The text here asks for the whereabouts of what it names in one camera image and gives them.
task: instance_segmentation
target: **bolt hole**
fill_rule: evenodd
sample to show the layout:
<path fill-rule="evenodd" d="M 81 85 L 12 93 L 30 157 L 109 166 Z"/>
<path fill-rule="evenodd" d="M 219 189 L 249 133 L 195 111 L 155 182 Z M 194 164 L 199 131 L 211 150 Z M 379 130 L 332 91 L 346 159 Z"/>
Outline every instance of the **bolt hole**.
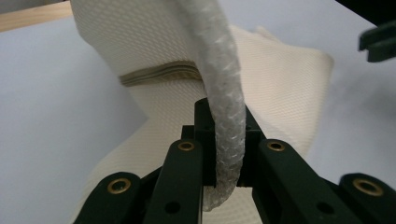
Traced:
<path fill-rule="evenodd" d="M 334 214 L 334 209 L 328 205 L 327 203 L 318 203 L 317 204 L 317 209 L 327 215 L 332 215 Z"/>
<path fill-rule="evenodd" d="M 361 187 L 369 191 L 376 191 L 376 188 L 373 185 L 367 183 L 361 183 Z"/>
<path fill-rule="evenodd" d="M 180 203 L 177 202 L 170 202 L 167 203 L 165 206 L 165 212 L 168 214 L 177 213 L 180 210 Z"/>
<path fill-rule="evenodd" d="M 117 182 L 111 186 L 113 190 L 123 190 L 126 187 L 126 183 L 124 181 Z"/>
<path fill-rule="evenodd" d="M 278 142 L 270 142 L 267 144 L 267 146 L 272 149 L 273 151 L 283 151 L 285 150 L 285 147 L 278 143 Z"/>

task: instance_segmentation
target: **white surface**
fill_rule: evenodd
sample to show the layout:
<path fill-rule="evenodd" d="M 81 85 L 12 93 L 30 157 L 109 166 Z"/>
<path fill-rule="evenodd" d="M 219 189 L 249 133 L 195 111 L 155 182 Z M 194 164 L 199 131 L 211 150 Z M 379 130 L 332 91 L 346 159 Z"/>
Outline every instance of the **white surface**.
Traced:
<path fill-rule="evenodd" d="M 0 34 L 0 223 L 66 223 L 145 117 L 72 18 Z"/>
<path fill-rule="evenodd" d="M 334 58 L 307 158 L 318 174 L 338 183 L 341 175 L 360 172 L 396 189 L 396 59 L 367 63 L 367 52 L 357 52 L 359 35 L 374 26 L 332 0 L 222 2 L 231 23 L 247 29 L 260 24 L 286 44 Z"/>
<path fill-rule="evenodd" d="M 333 56 L 308 157 L 318 173 L 338 182 L 363 172 L 396 189 L 396 61 L 367 63 L 357 52 L 373 25 L 331 0 L 221 3 L 231 23 Z M 0 223 L 66 223 L 91 168 L 145 120 L 74 26 L 0 34 Z"/>

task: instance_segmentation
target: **cream fabric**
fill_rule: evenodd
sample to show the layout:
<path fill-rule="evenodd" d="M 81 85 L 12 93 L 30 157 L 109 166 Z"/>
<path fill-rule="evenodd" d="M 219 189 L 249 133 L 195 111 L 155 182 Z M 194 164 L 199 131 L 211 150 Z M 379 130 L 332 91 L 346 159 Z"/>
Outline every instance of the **cream fabric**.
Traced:
<path fill-rule="evenodd" d="M 232 27 L 241 62 L 247 106 L 264 133 L 288 141 L 305 155 L 315 134 L 332 59 L 315 50 L 288 46 L 263 28 L 255 34 Z M 172 80 L 130 87 L 148 121 L 109 153 L 92 171 L 79 208 L 107 175 L 131 172 L 144 176 L 161 166 L 169 145 L 179 139 L 181 126 L 193 124 L 193 104 L 205 97 L 199 80 Z M 237 188 L 204 223 L 261 223 L 251 189 Z"/>
<path fill-rule="evenodd" d="M 239 178 L 246 111 L 236 46 L 217 1 L 74 0 L 72 6 L 80 35 L 122 77 L 184 58 L 196 64 L 216 124 L 217 182 L 204 188 L 203 210 L 220 206 Z"/>

